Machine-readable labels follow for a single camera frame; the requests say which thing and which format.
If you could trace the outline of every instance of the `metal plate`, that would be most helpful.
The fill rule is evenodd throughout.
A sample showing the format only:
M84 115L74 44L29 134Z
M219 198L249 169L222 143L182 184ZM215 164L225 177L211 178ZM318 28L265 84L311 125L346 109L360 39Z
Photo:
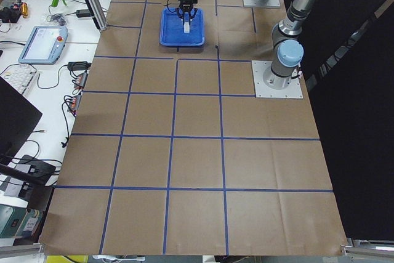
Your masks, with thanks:
M244 7L264 7L266 9L280 9L281 3L279 0L256 1L256 0L243 0Z
M252 61L254 90L256 98L269 99L303 99L301 85L298 78L293 79L289 86L282 90L272 89L263 81L263 73L271 67L272 61ZM294 70L293 76L297 75L297 70Z

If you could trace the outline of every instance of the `white desk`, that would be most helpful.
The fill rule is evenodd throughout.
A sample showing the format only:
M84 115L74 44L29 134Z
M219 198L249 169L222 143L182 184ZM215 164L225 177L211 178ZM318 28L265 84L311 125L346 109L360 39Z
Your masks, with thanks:
M7 33L0 33L0 41L20 41L26 42L33 27L42 25L41 18L43 14L48 14L48 7L52 0L23 0L28 3L29 17L20 18L17 24L12 24L12 29ZM85 4L74 1L67 1L64 6L60 1L58 7L51 8L51 12L70 14L77 9L86 9ZM100 0L102 7L108 9L111 0ZM55 65L34 65L40 72L39 84L41 87L53 86L57 82L58 69L68 62L72 61L88 61L91 62L100 38L100 32L96 29L91 18L79 20L75 15L67 16L67 28L69 37L66 46ZM8 25L3 25L2 30L7 30ZM17 63L23 46L16 44L0 44L3 55L0 57L0 72L8 65ZM60 142L65 141L66 124L62 113L62 103L64 95L71 95L73 91L73 83L69 71L64 68L60 75L60 83L53 89L39 89L37 84L29 90L26 98L42 112L42 118L38 123L36 130L44 129L45 133L34 133L30 136L30 140L35 140L40 144L41 150L37 156L39 159L55 159L63 160L66 149L62 148ZM68 126L71 129L74 124L74 118L71 114L66 113ZM27 142L18 152L16 157L25 154L34 155L37 146L32 142ZM53 183L57 177L51 177L48 184ZM0 203L13 206L26 207L27 202L19 198L11 198L0 192ZM14 240L0 239L0 246L12 245Z

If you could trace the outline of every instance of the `monitor stand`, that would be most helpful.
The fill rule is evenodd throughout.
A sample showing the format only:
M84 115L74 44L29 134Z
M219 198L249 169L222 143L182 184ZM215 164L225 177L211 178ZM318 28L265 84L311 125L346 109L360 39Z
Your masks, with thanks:
M15 169L9 167L12 169L11 173L4 173L11 176L9 180L7 179L11 184L7 185L4 196L14 196L29 201L33 186L45 186L56 167L30 155L24 155L22 158Z

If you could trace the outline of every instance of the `orange object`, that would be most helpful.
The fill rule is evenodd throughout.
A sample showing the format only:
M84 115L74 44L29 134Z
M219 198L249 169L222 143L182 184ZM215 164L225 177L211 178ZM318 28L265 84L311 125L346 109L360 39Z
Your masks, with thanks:
M29 16L29 8L27 7L27 3L23 2L20 7L20 10L24 18L27 18Z

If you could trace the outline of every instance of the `brown tabletop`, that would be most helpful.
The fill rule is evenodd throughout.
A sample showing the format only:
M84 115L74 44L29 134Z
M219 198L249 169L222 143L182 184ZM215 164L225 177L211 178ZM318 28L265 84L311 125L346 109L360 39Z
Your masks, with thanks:
M308 94L257 99L284 9L199 0L203 48L163 47L167 0L112 0L41 235L49 254L335 255L346 243Z

